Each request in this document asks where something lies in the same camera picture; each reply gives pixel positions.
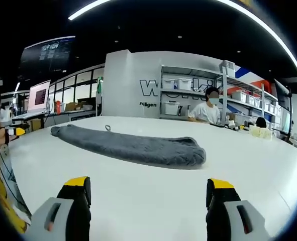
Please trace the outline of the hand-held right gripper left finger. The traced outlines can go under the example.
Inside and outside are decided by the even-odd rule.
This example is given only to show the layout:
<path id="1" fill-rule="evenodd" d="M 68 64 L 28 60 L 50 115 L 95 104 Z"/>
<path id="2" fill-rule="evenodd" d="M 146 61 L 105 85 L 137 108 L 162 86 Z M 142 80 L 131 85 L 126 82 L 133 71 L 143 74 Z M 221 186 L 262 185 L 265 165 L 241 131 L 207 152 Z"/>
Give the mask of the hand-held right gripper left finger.
<path id="1" fill-rule="evenodd" d="M 32 215 L 24 240 L 89 240 L 90 206 L 90 178 L 68 180 Z"/>

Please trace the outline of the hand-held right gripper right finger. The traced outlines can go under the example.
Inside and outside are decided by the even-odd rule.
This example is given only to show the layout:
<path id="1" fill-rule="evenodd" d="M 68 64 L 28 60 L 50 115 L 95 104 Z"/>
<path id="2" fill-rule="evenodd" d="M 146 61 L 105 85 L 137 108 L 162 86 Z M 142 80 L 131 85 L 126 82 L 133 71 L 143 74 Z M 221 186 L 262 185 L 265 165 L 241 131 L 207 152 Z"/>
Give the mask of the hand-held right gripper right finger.
<path id="1" fill-rule="evenodd" d="M 270 240 L 264 217 L 228 181 L 207 180 L 206 208 L 207 240 Z"/>

